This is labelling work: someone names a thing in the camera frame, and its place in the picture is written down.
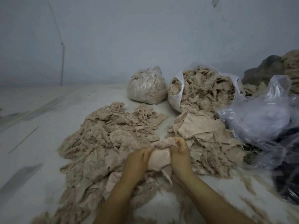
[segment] gray wall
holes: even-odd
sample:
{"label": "gray wall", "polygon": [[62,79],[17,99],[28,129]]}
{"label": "gray wall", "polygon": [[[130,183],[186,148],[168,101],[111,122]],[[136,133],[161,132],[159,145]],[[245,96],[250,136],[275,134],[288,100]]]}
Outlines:
{"label": "gray wall", "polygon": [[[26,8],[42,8],[42,1],[34,2],[35,7]],[[155,64],[169,82],[193,61],[243,76],[271,54],[299,49],[299,0],[220,0],[216,8],[211,2],[50,0],[66,47],[64,85],[123,83],[138,69]],[[15,77],[26,79],[24,85],[55,85],[61,66],[57,30],[50,22],[41,30],[40,22],[26,14],[18,13],[22,23],[14,27],[32,29],[39,43],[24,44],[16,36],[5,47],[9,51],[1,48],[7,62],[1,77],[11,85],[17,84]],[[15,57],[6,55],[12,50],[21,52],[17,68]],[[34,52],[30,57],[28,50]],[[28,58],[25,67],[22,57]]]}

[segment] white floor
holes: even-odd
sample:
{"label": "white floor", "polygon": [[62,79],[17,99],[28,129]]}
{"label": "white floor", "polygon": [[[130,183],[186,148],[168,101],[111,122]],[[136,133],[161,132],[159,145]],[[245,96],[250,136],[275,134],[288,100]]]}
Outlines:
{"label": "white floor", "polygon": [[[0,223],[29,223],[35,215],[57,209],[65,188],[65,176],[59,173],[59,167],[68,161],[60,158],[56,149],[89,113],[114,101],[124,102],[130,112],[139,105],[126,97],[124,85],[0,90],[0,108],[3,109],[0,112],[3,116],[0,119]],[[153,108],[170,116],[157,130],[164,138],[178,113],[167,101]],[[247,191],[240,173],[251,180],[255,193]],[[230,180],[201,178],[249,216],[254,212],[240,196],[265,210],[272,223],[299,223],[299,208],[275,195],[268,173],[257,177],[239,170],[232,171],[232,175]],[[178,219],[179,204],[174,195],[165,192],[136,213],[166,223]],[[92,217],[84,221],[91,222]]]}

